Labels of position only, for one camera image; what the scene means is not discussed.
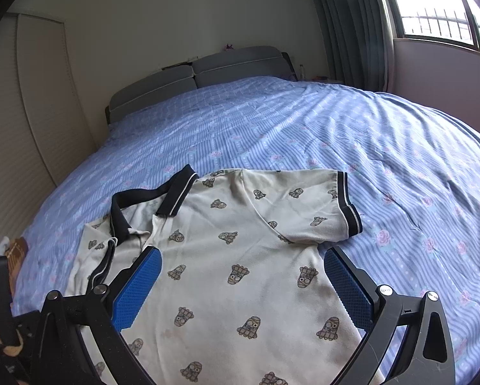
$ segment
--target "white polo shirt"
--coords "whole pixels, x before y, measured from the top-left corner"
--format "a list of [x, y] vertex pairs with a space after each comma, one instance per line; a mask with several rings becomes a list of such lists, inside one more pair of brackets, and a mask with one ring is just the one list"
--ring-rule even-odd
[[[228, 169], [197, 179], [187, 165], [157, 190], [114, 198], [111, 217], [85, 225], [66, 294], [85, 293], [111, 235], [107, 283], [157, 247], [162, 272], [122, 334], [158, 385], [327, 384], [347, 363], [360, 335], [316, 248], [362, 230], [345, 173]], [[83, 336], [101, 379], [115, 383]]]

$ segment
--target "bed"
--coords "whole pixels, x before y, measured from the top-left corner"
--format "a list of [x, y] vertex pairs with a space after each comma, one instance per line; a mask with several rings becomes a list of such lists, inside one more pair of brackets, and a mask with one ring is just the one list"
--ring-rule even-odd
[[333, 168], [349, 173], [364, 227], [342, 242], [344, 251], [400, 294], [439, 292], [456, 383], [470, 383], [480, 369], [480, 134], [391, 94], [292, 77], [276, 48], [254, 47], [166, 69], [115, 94], [110, 137], [24, 233], [30, 252], [13, 313], [65, 290], [84, 223], [104, 216], [117, 191], [157, 187], [187, 163], [199, 175]]

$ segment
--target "black collar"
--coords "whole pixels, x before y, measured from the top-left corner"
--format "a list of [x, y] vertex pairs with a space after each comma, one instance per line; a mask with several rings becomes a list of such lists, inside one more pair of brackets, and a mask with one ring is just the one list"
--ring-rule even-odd
[[185, 165], [182, 170], [172, 175], [167, 182], [156, 189], [135, 188], [113, 194], [112, 208], [110, 209], [110, 229], [112, 236], [117, 238], [117, 246], [128, 239], [130, 235], [128, 229], [131, 227], [124, 218], [121, 208], [154, 200], [163, 194], [167, 194], [156, 215], [174, 217], [190, 188], [192, 188], [192, 184], [198, 178], [199, 176], [192, 167]]

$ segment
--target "shirt sleeve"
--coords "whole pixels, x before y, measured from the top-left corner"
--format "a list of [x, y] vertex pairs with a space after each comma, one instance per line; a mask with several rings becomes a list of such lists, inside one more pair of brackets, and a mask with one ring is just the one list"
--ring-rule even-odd
[[363, 229], [360, 216], [349, 201], [344, 172], [244, 169], [243, 184], [256, 211], [283, 241], [338, 242]]

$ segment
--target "blue gripper pad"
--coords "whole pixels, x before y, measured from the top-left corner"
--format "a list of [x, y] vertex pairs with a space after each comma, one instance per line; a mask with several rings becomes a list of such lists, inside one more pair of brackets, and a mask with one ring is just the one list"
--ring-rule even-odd
[[333, 249], [324, 255], [324, 271], [354, 325], [369, 331], [372, 327], [372, 304]]
[[131, 327], [161, 272], [161, 253], [154, 248], [138, 266], [113, 303], [112, 324], [120, 333]]

